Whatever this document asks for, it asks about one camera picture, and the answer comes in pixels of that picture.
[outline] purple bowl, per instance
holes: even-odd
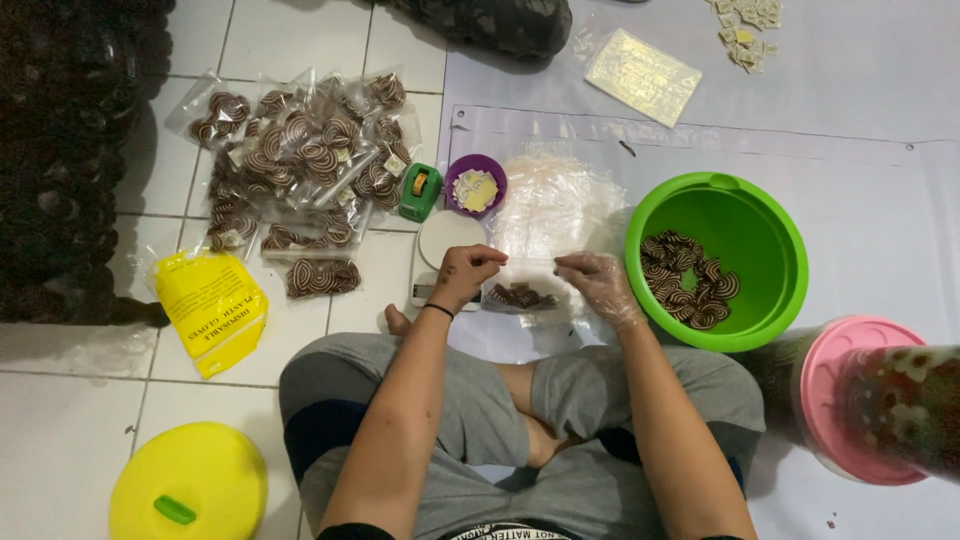
[[[493,196],[493,204],[482,212],[473,212],[461,207],[456,197],[453,196],[453,181],[457,180],[460,175],[470,169],[488,172],[496,182],[497,192],[496,195]],[[507,194],[507,173],[503,172],[503,167],[493,158],[484,156],[483,154],[469,154],[454,161],[450,167],[446,169],[446,174],[444,174],[444,193],[446,194],[447,208],[457,213],[480,219],[490,213],[490,210],[499,206],[503,201],[503,196]]]

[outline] small debris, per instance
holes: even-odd
[[[620,142],[620,146],[626,148],[626,149],[627,149],[627,152],[630,152],[630,155],[631,155],[631,156],[633,156],[634,158],[636,157],[636,152],[634,152],[634,149],[631,148],[629,144],[627,144],[626,142],[624,142],[624,141],[622,141],[622,140],[619,141],[619,142]]]

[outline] camouflage fabric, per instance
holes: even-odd
[[[418,22],[454,41],[520,58],[561,51],[573,16],[567,0],[391,0]]]

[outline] pink lid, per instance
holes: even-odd
[[[879,317],[847,317],[827,327],[810,346],[800,374],[800,401],[810,434],[820,451],[851,475],[876,485],[903,485],[926,478],[910,466],[864,452],[841,429],[834,413],[835,388],[848,353],[855,349],[877,349],[925,345],[918,335]]]

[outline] yellow glove packaging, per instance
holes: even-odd
[[[194,360],[208,379],[256,349],[267,322],[266,295],[239,259],[183,251],[154,266],[155,291]]]

